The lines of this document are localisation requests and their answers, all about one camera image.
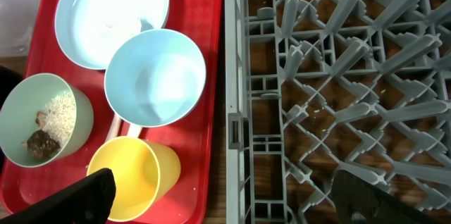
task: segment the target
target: white cup handle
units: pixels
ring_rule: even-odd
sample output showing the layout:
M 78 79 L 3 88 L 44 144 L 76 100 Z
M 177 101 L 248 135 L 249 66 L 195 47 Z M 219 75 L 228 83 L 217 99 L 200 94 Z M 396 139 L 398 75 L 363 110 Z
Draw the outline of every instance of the white cup handle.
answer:
M 105 142 L 108 142 L 118 136 L 121 121 L 121 117 L 114 113 L 113 121 L 111 122 L 110 130 L 108 131 Z
M 142 131 L 142 127 L 136 124 L 130 124 L 128 128 L 127 136 L 139 138 Z

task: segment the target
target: light blue plate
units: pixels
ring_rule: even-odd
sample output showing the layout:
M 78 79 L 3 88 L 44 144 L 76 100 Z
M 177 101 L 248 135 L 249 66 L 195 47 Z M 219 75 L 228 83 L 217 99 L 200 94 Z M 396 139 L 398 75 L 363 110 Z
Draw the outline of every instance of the light blue plate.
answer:
M 106 69 L 119 47 L 142 28 L 162 28 L 168 9 L 169 0 L 59 0 L 56 39 L 77 65 Z
M 190 38 L 173 30 L 147 30 L 124 43 L 111 59 L 106 98 L 129 123 L 163 126 L 194 108 L 205 78 L 204 57 Z

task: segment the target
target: food residue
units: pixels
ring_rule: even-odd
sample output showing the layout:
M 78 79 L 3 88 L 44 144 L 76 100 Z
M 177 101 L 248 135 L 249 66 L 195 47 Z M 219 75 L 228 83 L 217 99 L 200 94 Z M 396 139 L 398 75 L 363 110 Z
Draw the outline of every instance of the food residue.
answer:
M 75 99 L 69 91 L 54 97 L 35 118 L 38 127 L 23 142 L 28 152 L 37 159 L 52 157 L 66 144 L 75 126 Z
M 34 132 L 25 144 L 31 156 L 39 160 L 49 158 L 60 148 L 59 143 L 43 130 Z

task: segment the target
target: red tray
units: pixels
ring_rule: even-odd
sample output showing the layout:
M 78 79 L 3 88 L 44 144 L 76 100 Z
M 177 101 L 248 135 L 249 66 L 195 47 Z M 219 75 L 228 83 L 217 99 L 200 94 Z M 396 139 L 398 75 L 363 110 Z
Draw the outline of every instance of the red tray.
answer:
M 171 125 L 142 132 L 141 138 L 174 149 L 182 171 L 173 189 L 130 223 L 200 223 L 205 214 L 222 0 L 170 2 L 166 27 L 184 33 L 197 44 L 204 55 L 208 77 L 201 99 L 188 116 Z M 79 151 L 41 168 L 21 168 L 5 161 L 0 199 L 9 213 L 16 213 L 82 179 L 92 155 L 104 143 L 113 118 L 104 94 L 104 71 L 76 66 L 59 49 L 54 32 L 57 3 L 58 0 L 41 0 L 25 76 L 54 73 L 83 91 L 94 108 L 94 127 Z M 121 135 L 128 126 L 123 125 Z

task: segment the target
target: dish rack grid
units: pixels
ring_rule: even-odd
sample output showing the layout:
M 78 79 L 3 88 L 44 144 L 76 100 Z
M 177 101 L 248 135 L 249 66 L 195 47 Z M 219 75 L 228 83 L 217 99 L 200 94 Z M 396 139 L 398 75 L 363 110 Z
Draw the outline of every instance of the dish rack grid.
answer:
M 306 223 L 309 208 L 333 206 L 330 189 L 339 169 L 387 193 L 395 176 L 406 176 L 425 195 L 418 210 L 451 211 L 450 16 L 451 0 L 225 0 L 227 223 Z M 261 62 L 262 52 L 273 61 L 269 73 L 252 68 L 271 63 Z M 337 101 L 334 89 L 350 94 L 347 105 L 349 97 Z M 393 101 L 385 92 L 402 97 Z M 270 133 L 261 133 L 254 126 L 267 114 Z M 320 118 L 330 119 L 313 126 Z M 425 120 L 433 122 L 419 125 Z M 412 143 L 402 158 L 388 152 L 393 130 Z M 288 144 L 292 133 L 301 140 Z M 338 153 L 346 135 L 359 143 Z M 308 149 L 293 158 L 289 152 L 305 142 Z M 306 164 L 318 152 L 335 163 L 320 181 Z M 387 164 L 362 164 L 368 153 Z M 416 162 L 422 154 L 437 165 Z M 256 180 L 262 156 L 270 160 L 266 172 L 279 197 L 256 193 L 257 183 L 265 183 Z M 313 188 L 296 208 L 288 204 L 292 181 Z

